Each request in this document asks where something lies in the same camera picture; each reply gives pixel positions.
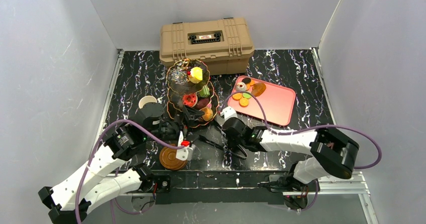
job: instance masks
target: pink tray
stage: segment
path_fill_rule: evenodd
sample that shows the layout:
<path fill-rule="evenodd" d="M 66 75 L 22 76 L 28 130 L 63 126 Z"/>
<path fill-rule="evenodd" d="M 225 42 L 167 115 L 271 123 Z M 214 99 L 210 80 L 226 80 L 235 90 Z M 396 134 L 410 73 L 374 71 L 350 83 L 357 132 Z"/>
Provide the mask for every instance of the pink tray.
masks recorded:
<path fill-rule="evenodd" d="M 241 82 L 247 76 L 239 76 L 237 82 Z M 260 104 L 262 105 L 263 110 L 266 114 L 266 119 L 268 122 L 286 126 L 290 123 L 291 112 L 293 111 L 294 100 L 296 99 L 296 92 L 293 89 L 278 86 L 276 84 L 265 82 L 259 79 L 251 78 L 256 83 L 262 82 L 266 84 L 266 90 L 262 95 L 256 97 Z M 228 101 L 228 106 L 231 106 L 235 111 L 240 112 L 245 115 L 249 115 L 258 119 L 263 119 L 262 111 L 260 110 L 258 104 L 253 98 L 249 99 L 249 105 L 247 107 L 241 107 L 238 101 L 230 98 Z"/>

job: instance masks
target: wooden coaster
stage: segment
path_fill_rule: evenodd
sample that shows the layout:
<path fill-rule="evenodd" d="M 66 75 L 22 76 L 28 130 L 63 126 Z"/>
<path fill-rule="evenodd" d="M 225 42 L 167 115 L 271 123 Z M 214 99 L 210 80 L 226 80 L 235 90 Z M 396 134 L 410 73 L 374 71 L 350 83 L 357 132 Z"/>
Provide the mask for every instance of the wooden coaster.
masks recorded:
<path fill-rule="evenodd" d="M 160 151 L 160 163 L 164 168 L 169 170 L 181 170 L 185 167 L 188 161 L 176 159 L 176 150 L 164 147 Z"/>

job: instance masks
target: white wall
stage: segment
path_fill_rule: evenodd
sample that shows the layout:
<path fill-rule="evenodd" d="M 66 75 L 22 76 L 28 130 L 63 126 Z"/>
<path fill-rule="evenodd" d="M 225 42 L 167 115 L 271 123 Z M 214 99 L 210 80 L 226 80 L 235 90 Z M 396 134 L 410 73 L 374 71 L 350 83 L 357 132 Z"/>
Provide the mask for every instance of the white wall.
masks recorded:
<path fill-rule="evenodd" d="M 319 45 L 339 124 L 383 149 L 364 171 L 380 223 L 424 223 L 426 212 L 426 1 L 342 0 Z M 362 141 L 357 164 L 376 158 Z"/>
<path fill-rule="evenodd" d="M 245 17 L 257 49 L 318 46 L 339 0 L 91 0 L 115 46 L 158 50 L 162 25 Z"/>
<path fill-rule="evenodd" d="M 0 0 L 0 223 L 50 223 L 37 192 L 87 159 L 117 51 L 90 0 Z"/>

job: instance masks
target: black marble table surface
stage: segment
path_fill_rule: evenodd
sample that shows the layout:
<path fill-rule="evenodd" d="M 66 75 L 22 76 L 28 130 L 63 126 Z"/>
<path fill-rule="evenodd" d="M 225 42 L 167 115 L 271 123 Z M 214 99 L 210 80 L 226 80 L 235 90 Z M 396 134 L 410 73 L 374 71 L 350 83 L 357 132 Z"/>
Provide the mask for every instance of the black marble table surface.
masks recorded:
<path fill-rule="evenodd" d="M 296 92 L 293 113 L 287 128 L 299 130 L 310 126 L 331 124 L 332 118 L 325 94 L 310 50 L 256 50 L 249 61 L 247 76 L 292 88 Z M 212 76 L 211 81 L 221 104 L 231 93 L 240 74 Z M 152 95 L 164 106 L 167 103 L 166 68 L 160 64 L 158 51 L 129 51 L 124 53 L 118 79 L 114 88 L 105 126 L 118 119 L 131 117 L 138 110 L 139 100 Z M 253 127 L 262 122 L 240 115 L 245 123 Z M 203 133 L 215 142 L 224 138 L 212 125 L 199 127 L 193 133 Z M 207 144 L 197 144 L 193 158 L 188 161 L 187 171 L 286 171 L 291 164 L 305 160 L 306 155 L 287 151 L 248 152 L 241 160 L 230 153 L 215 149 Z M 152 170 L 164 170 L 158 159 L 162 146 L 149 142 L 146 153 L 139 154 L 127 162 L 122 170 L 144 162 Z"/>

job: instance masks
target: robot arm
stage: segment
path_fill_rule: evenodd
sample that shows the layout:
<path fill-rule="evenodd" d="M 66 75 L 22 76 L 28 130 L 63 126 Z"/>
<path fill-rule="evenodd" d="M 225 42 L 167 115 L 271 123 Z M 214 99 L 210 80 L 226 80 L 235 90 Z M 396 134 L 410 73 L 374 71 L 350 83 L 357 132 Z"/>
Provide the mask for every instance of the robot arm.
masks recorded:
<path fill-rule="evenodd" d="M 271 133 L 266 127 L 252 129 L 240 119 L 230 117 L 222 125 L 222 130 L 230 148 L 242 145 L 253 152 L 280 150 L 312 155 L 292 168 L 292 177 L 301 184 L 327 175 L 350 179 L 359 149 L 355 141 L 337 129 L 283 136 Z"/>
<path fill-rule="evenodd" d="M 132 120 L 164 140 L 177 140 L 183 126 L 174 122 L 162 121 L 163 114 L 164 108 L 161 104 L 150 102 L 145 104 Z M 49 216 L 52 222 L 75 223 L 75 221 L 69 222 L 69 220 L 70 216 L 74 215 L 77 188 L 86 167 L 88 167 L 88 172 L 78 200 L 82 218 L 87 215 L 86 212 L 96 208 L 98 203 L 114 198 L 117 193 L 137 190 L 141 186 L 140 182 L 143 181 L 142 174 L 144 173 L 143 176 L 146 176 L 148 168 L 143 168 L 143 172 L 140 172 L 139 169 L 128 171 L 125 175 L 127 179 L 120 176 L 115 180 L 99 183 L 133 156 L 145 151 L 147 139 L 148 136 L 136 127 L 127 124 L 121 125 L 98 149 L 89 167 L 86 162 L 60 184 L 54 187 L 43 187 L 38 194 L 41 201 L 50 209 Z"/>

